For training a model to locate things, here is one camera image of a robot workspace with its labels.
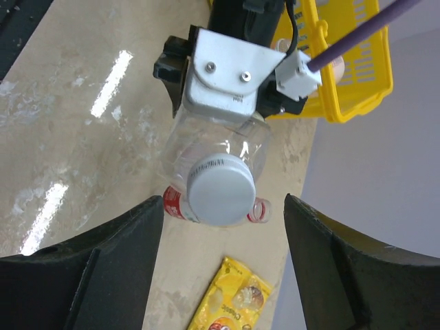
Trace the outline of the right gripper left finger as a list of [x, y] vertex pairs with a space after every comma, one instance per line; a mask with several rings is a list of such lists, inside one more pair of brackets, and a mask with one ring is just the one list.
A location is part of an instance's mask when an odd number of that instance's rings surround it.
[[1, 259], [2, 329], [141, 329], [164, 222], [153, 196], [29, 256]]

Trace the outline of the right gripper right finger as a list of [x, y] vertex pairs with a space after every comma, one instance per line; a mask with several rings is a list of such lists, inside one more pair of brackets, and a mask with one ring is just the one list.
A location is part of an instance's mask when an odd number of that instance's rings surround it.
[[308, 329], [438, 329], [439, 259], [362, 234], [294, 195], [284, 220]]

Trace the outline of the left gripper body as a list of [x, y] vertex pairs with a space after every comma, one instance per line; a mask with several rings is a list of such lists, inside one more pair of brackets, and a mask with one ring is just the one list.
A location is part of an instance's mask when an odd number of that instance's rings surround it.
[[[245, 9], [255, 13], [262, 12], [262, 9], [260, 9], [259, 6], [255, 3], [256, 1], [247, 1]], [[214, 30], [210, 29], [208, 25], [205, 28], [193, 25], [190, 27], [188, 38], [186, 39], [176, 36], [170, 36], [165, 42], [162, 53], [156, 60], [153, 67], [153, 76], [163, 82], [172, 102], [174, 112], [177, 112], [180, 107], [183, 107], [182, 96], [186, 82], [186, 75], [188, 72], [188, 66], [191, 62], [191, 56], [195, 48], [197, 33], [200, 29], [206, 29], [215, 32]], [[272, 49], [271, 47], [264, 45], [261, 41], [250, 43]], [[287, 51], [283, 53], [290, 55], [294, 52], [295, 47], [296, 42], [292, 41]]]

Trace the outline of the wide clear plastic bottle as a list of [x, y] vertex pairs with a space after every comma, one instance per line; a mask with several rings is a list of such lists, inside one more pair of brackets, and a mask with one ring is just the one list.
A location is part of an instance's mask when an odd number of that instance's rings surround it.
[[179, 109], [161, 155], [167, 213], [209, 226], [242, 223], [256, 204], [270, 138], [260, 115], [220, 123]]

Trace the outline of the red label water bottle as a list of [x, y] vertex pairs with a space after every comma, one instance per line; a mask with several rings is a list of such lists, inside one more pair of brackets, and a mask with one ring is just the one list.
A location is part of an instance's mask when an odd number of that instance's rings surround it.
[[[203, 223], [191, 210], [188, 200], [184, 193], [179, 192], [172, 186], [168, 186], [162, 195], [164, 200], [164, 210], [170, 216], [191, 221], [193, 223]], [[247, 214], [246, 218], [240, 220], [237, 225], [250, 223], [267, 223], [272, 217], [272, 205], [266, 199], [256, 198], [253, 209]]]

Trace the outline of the large white bottle cap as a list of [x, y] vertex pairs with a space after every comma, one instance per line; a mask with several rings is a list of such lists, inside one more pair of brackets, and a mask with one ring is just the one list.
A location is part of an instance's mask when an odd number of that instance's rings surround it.
[[213, 153], [195, 163], [186, 179], [191, 210], [210, 226], [234, 226], [253, 208], [256, 186], [251, 170], [240, 158]]

